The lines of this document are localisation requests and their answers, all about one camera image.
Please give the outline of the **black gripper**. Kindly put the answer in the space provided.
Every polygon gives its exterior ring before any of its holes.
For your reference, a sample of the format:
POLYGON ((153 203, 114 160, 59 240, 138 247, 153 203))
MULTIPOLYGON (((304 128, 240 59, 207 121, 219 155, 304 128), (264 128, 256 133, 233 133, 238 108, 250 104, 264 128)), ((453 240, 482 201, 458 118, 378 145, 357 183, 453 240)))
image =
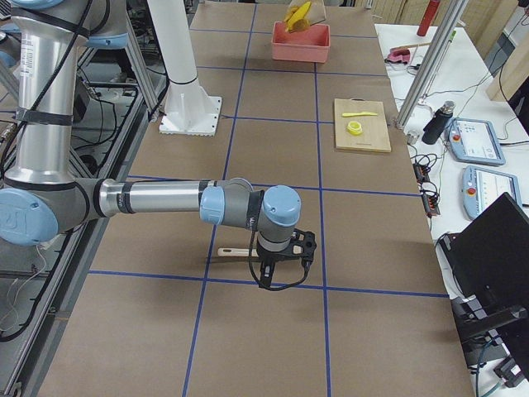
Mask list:
POLYGON ((284 248, 281 251, 270 251, 262 246, 257 246, 257 254, 260 258, 259 285, 262 289, 271 289, 274 265, 278 261, 291 261, 296 258, 289 248, 284 248))

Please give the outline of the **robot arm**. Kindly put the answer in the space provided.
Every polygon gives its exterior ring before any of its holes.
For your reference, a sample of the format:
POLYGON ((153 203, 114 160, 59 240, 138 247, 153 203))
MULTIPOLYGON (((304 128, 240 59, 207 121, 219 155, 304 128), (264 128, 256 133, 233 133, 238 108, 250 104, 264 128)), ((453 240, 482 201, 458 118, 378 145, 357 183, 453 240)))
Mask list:
POLYGON ((77 50, 125 46, 123 1, 15 1, 21 30, 16 161, 3 178, 2 239, 35 246, 118 213, 199 213, 204 222, 251 231, 256 284, 272 290, 275 266, 300 260, 309 270, 316 244, 297 229, 301 199, 288 186, 254 190, 244 179, 133 181, 77 178, 69 172, 77 50))

